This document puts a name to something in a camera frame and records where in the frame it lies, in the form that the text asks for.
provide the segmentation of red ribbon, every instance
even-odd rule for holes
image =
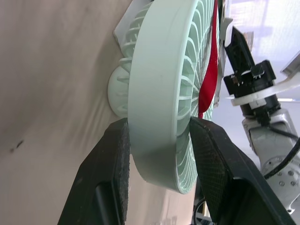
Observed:
[[[214,11],[212,15],[212,31],[211,31],[211,52],[210,61],[208,63],[207,71],[199,92],[199,113],[198,117],[202,118],[203,113],[206,112],[212,102],[214,93],[216,91],[218,79],[218,47],[217,47],[217,13],[218,2],[215,0]]]

